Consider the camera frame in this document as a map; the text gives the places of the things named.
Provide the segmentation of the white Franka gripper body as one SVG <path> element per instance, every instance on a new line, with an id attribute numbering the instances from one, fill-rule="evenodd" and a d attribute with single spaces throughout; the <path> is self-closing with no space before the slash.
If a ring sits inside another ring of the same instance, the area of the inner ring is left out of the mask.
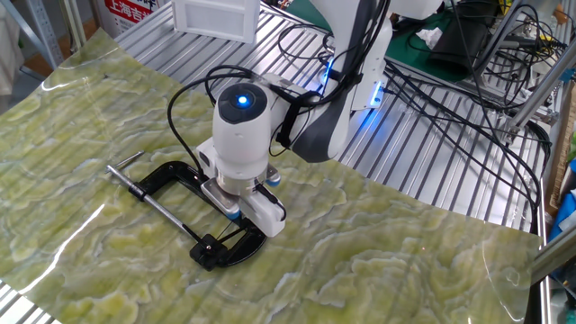
<path id="1" fill-rule="evenodd" d="M 243 213 L 267 237 L 272 238 L 285 226 L 286 211 L 266 185 L 281 181 L 278 170 L 267 164 L 255 178 L 239 180 L 226 177 L 216 165 L 218 153 L 209 138 L 197 148 L 201 166 L 209 179 L 201 185 L 202 192 L 229 219 L 238 221 Z"/>

